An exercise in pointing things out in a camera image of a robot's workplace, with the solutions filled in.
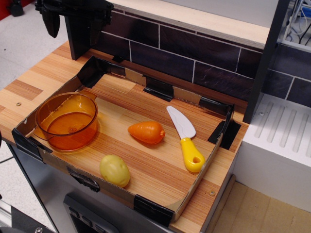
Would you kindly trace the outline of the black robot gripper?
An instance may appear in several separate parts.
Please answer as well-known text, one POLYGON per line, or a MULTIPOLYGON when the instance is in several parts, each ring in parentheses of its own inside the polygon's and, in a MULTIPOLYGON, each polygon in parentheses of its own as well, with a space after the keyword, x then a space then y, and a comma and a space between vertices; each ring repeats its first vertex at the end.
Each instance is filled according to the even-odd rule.
POLYGON ((90 21, 90 45, 96 45, 100 38, 105 18, 111 14, 114 5, 106 0, 37 0, 35 9, 42 13, 47 32, 56 38, 60 28, 60 16, 102 17, 90 21))

